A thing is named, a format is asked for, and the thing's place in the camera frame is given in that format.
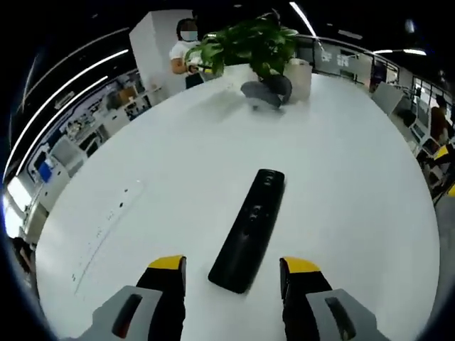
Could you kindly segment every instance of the ceiling light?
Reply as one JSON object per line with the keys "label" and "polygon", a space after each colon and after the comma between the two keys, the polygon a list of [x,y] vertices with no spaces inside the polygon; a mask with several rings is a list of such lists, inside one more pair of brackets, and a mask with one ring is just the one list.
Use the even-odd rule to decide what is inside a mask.
{"label": "ceiling light", "polygon": [[6,172],[8,170],[8,167],[9,167],[9,164],[11,162],[11,159],[13,158],[13,155],[14,155],[14,152],[16,151],[17,149],[17,146],[19,145],[19,143],[21,142],[21,139],[23,138],[23,136],[25,135],[26,131],[28,130],[28,128],[30,128],[30,126],[32,125],[32,123],[35,121],[36,117],[38,117],[38,115],[43,111],[43,109],[45,108],[46,105],[48,105],[54,98],[57,97],[58,94],[60,94],[68,85],[70,85],[71,83],[73,83],[77,78],[83,76],[85,73],[89,72],[90,70],[94,69],[95,67],[97,67],[98,65],[101,65],[102,63],[105,63],[107,62],[108,60],[111,60],[112,58],[115,58],[115,57],[118,57],[119,55],[123,55],[125,53],[128,52],[128,49],[126,50],[123,50],[123,51],[120,51],[120,52],[117,52],[117,53],[114,53],[113,55],[110,55],[109,57],[106,57],[104,59],[101,59],[99,62],[96,62],[95,64],[93,64],[92,66],[89,66],[87,67],[86,69],[84,69],[83,71],[79,72],[76,76],[74,76],[73,78],[71,78],[70,80],[68,80],[64,85],[62,85],[56,92],[54,92],[42,105],[41,107],[38,108],[38,110],[36,111],[36,113],[31,117],[30,121],[28,121],[27,125],[24,127],[23,131],[21,132],[21,134],[19,135],[19,137],[17,138],[17,141],[16,143],[14,144],[13,148],[11,149],[11,152],[9,154],[9,157],[8,157],[8,161],[6,162],[6,166],[5,166],[5,171],[4,171],[4,177],[6,175]]}
{"label": "ceiling light", "polygon": [[349,31],[345,31],[345,30],[338,30],[338,34],[342,34],[343,36],[358,39],[358,40],[363,38],[360,34],[355,34],[355,33],[349,32]]}
{"label": "ceiling light", "polygon": [[427,54],[425,53],[425,51],[422,51],[422,50],[415,50],[415,49],[413,49],[413,48],[405,48],[405,49],[403,50],[403,52],[404,52],[404,53],[411,53],[411,54],[413,54],[413,55],[427,55]]}
{"label": "ceiling light", "polygon": [[381,54],[381,53],[392,53],[392,52],[393,52],[392,50],[377,50],[377,51],[373,51],[373,53],[375,55]]}
{"label": "ceiling light", "polygon": [[77,95],[75,95],[67,104],[65,104],[62,109],[60,109],[57,114],[54,115],[52,119],[49,120],[49,122],[44,126],[44,128],[40,131],[40,133],[35,137],[33,142],[31,143],[30,147],[28,148],[27,152],[22,158],[21,163],[19,164],[19,167],[17,168],[16,175],[18,175],[21,172],[21,169],[26,162],[28,156],[33,150],[33,147],[38,143],[39,139],[42,137],[42,135],[46,132],[46,130],[49,128],[49,126],[72,104],[74,103],[77,99],[79,99],[81,96],[83,96],[85,93],[89,92],[92,88],[96,87],[99,83],[105,81],[107,79],[107,76],[104,76],[100,80],[97,80],[95,83],[90,85],[89,87],[86,87],[83,91],[79,92]]}
{"label": "ceiling light", "polygon": [[295,2],[289,2],[289,5],[291,5],[291,7],[295,10],[295,12],[300,16],[301,20],[304,21],[306,27],[311,32],[311,35],[316,38],[317,37],[316,32],[311,27],[311,24],[310,24],[308,18],[305,16],[304,12],[300,9],[300,7]]}

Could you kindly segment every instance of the white pillar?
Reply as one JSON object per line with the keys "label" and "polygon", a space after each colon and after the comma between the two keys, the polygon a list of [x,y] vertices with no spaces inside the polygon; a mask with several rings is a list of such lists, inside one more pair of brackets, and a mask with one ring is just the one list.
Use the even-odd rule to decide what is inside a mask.
{"label": "white pillar", "polygon": [[148,12],[129,34],[134,59],[147,90],[165,87],[170,96],[185,89],[185,75],[171,71],[169,52],[177,42],[178,21],[192,18],[188,10]]}

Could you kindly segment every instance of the glass railing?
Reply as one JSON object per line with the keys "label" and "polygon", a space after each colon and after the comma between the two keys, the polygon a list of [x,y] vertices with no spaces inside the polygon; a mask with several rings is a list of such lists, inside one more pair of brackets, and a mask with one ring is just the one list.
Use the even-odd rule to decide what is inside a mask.
{"label": "glass railing", "polygon": [[381,82],[412,92],[421,88],[420,104],[427,109],[435,107],[436,96],[442,95],[448,104],[447,119],[451,122],[452,96],[448,92],[382,55],[336,39],[305,35],[299,35],[296,54],[310,62],[315,73],[345,78],[368,92],[374,92]]}

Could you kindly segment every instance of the window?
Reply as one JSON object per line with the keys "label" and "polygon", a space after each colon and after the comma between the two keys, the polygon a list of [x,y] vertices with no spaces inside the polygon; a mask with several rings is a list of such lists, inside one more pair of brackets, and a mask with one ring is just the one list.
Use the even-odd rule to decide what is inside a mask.
{"label": "window", "polygon": [[2,199],[2,208],[5,219],[6,233],[14,238],[19,235],[22,225],[23,211],[27,205],[31,204],[31,196],[18,178],[13,178],[8,184],[8,192],[16,202],[17,206],[9,202],[5,195]]}
{"label": "window", "polygon": [[6,233],[11,237],[15,238],[19,236],[20,227],[22,225],[22,219],[19,217],[16,211],[9,204],[9,201],[3,196],[3,214],[4,223],[6,227]]}
{"label": "window", "polygon": [[27,205],[30,205],[31,196],[17,177],[13,178],[8,184],[8,191],[22,211],[25,210]]}

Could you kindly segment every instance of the desk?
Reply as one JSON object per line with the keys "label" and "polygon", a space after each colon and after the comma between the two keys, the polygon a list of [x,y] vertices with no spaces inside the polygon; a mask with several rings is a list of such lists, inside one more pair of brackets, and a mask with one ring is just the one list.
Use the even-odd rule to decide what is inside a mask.
{"label": "desk", "polygon": [[[283,172],[287,186],[255,282],[239,296],[207,275],[259,168]],[[134,204],[97,242],[137,180]],[[392,340],[414,340],[439,273],[432,200],[406,142],[355,85],[323,75],[313,75],[308,103],[281,113],[253,112],[226,77],[151,108],[70,181],[36,254],[41,304],[60,337],[82,333],[161,256],[188,259],[183,341],[285,340],[286,255],[318,264]]]}

